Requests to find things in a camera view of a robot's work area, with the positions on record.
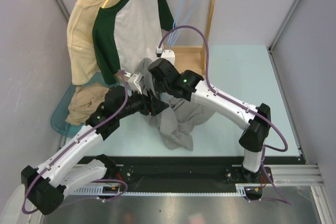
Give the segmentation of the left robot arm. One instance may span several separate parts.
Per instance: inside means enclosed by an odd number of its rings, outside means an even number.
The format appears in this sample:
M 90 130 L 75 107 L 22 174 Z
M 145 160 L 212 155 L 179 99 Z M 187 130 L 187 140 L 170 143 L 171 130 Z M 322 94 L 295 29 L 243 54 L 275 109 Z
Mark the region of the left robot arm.
M 122 118 L 135 113 L 156 116 L 168 107 L 150 89 L 140 94 L 128 93 L 123 86 L 113 86 L 69 143 L 36 168 L 28 165 L 22 170 L 25 199 L 36 211 L 48 215 L 62 204 L 71 190 L 96 180 L 112 181 L 116 175 L 115 165 L 105 155 L 95 158 L 80 172 L 72 168 L 87 151 L 104 142 L 120 126 Z

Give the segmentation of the grey t-shirt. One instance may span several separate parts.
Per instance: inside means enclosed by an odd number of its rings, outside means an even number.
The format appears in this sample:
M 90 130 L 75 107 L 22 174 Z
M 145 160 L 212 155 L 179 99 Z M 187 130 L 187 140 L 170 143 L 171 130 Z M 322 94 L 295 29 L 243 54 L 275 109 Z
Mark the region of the grey t-shirt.
M 183 147 L 192 151 L 194 149 L 192 130 L 207 122 L 215 114 L 215 111 L 194 102 L 174 98 L 167 93 L 159 93 L 159 88 L 148 71 L 151 63 L 150 58 L 144 58 L 135 70 L 136 73 L 140 73 L 144 77 L 142 90 L 144 92 L 147 89 L 152 90 L 155 96 L 169 104 L 169 107 L 157 116 L 146 116 L 145 120 L 149 126 L 157 128 L 168 149 L 174 150 Z

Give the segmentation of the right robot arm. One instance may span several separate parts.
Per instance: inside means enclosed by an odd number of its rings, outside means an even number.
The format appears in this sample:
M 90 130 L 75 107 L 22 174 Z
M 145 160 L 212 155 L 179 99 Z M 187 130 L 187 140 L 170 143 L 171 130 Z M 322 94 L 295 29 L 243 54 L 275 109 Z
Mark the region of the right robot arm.
M 255 106 L 221 94 L 201 75 L 192 70 L 179 73 L 164 58 L 158 58 L 151 63 L 148 71 L 160 92 L 210 108 L 242 129 L 239 139 L 239 144 L 244 148 L 244 160 L 240 169 L 242 177 L 249 183 L 254 183 L 261 177 L 262 148 L 269 135 L 270 126 L 260 116 L 271 119 L 268 105 L 263 103 Z

